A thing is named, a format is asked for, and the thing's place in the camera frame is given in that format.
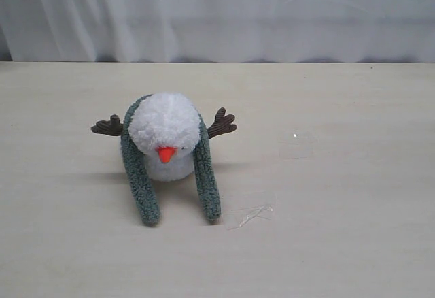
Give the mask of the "white fluffy snowman toy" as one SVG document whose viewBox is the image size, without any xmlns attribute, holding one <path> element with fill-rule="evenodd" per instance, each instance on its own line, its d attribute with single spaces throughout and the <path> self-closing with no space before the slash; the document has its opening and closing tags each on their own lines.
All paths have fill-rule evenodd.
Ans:
<svg viewBox="0 0 435 298">
<path fill-rule="evenodd" d="M 193 102 L 181 93 L 154 93 L 139 98 L 124 118 L 113 114 L 91 131 L 119 137 L 129 178 L 172 182 L 194 172 L 194 163 L 210 139 L 237 130 L 234 114 L 221 107 L 206 125 Z"/>
</svg>

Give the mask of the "green knitted scarf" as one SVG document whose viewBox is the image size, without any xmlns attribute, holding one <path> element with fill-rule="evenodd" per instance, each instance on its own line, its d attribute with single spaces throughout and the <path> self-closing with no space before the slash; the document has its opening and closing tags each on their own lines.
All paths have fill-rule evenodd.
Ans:
<svg viewBox="0 0 435 298">
<path fill-rule="evenodd" d="M 221 214 L 220 193 L 212 167 L 209 141 L 207 147 L 201 149 L 199 159 L 194 163 L 194 176 L 198 198 L 203 213 L 208 221 L 215 221 Z M 157 180 L 144 180 L 142 177 L 128 178 L 130 191 L 135 200 L 142 222 L 147 226 L 154 226 L 160 220 L 160 207 L 153 183 Z"/>
</svg>

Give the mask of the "clear tape piece far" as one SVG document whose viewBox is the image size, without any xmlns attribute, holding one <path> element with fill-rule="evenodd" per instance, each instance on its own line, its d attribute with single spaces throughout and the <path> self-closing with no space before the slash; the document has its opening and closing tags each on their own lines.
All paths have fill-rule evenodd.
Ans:
<svg viewBox="0 0 435 298">
<path fill-rule="evenodd" d="M 313 155 L 316 139 L 307 132 L 294 132 L 284 135 L 278 141 L 278 154 L 282 159 L 304 159 Z"/>
</svg>

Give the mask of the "clear tape piece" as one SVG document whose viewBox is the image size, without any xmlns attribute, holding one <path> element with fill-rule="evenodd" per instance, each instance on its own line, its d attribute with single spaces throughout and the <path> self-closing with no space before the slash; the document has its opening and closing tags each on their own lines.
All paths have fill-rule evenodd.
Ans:
<svg viewBox="0 0 435 298">
<path fill-rule="evenodd" d="M 304 159 L 313 155 L 316 139 L 307 132 L 294 132 L 284 135 L 278 141 L 278 154 L 282 159 Z"/>
<path fill-rule="evenodd" d="M 225 195 L 221 198 L 222 222 L 227 230 L 244 227 L 254 219 L 273 219 L 275 196 L 270 192 Z"/>
</svg>

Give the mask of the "clear tape piece near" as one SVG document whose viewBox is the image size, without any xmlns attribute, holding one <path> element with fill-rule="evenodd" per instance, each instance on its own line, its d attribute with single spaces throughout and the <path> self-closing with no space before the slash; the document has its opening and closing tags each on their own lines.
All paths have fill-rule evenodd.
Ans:
<svg viewBox="0 0 435 298">
<path fill-rule="evenodd" d="M 244 227 L 254 219 L 273 219 L 275 196 L 270 192 L 225 195 L 221 198 L 222 222 L 227 230 Z"/>
</svg>

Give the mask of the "white backdrop curtain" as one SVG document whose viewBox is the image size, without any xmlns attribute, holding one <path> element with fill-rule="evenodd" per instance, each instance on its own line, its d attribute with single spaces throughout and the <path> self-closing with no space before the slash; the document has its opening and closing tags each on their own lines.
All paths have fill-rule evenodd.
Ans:
<svg viewBox="0 0 435 298">
<path fill-rule="evenodd" d="M 434 61 L 434 0 L 1 0 L 1 58 Z"/>
</svg>

